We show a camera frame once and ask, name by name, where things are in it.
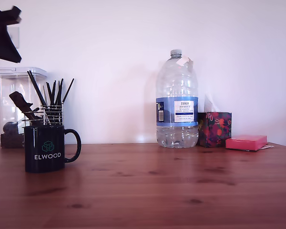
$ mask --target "floral tissue box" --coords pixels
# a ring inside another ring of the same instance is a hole
[[[225,140],[231,137],[232,113],[198,113],[198,145],[204,147],[225,147]]]

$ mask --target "bottle label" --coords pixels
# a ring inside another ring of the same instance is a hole
[[[198,125],[198,97],[165,97],[156,99],[157,126]]]

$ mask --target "wooden desk surface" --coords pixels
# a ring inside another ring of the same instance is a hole
[[[286,229],[286,147],[273,145],[83,145],[47,174],[0,148],[0,229]]]

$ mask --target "large water bottle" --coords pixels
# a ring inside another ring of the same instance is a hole
[[[193,62],[171,50],[156,83],[157,141],[168,148],[189,148],[198,141],[198,83]]]

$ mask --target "wire mesh pen holder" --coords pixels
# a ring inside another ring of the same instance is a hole
[[[24,113],[24,123],[27,125],[63,125],[63,104],[42,105],[38,111]]]

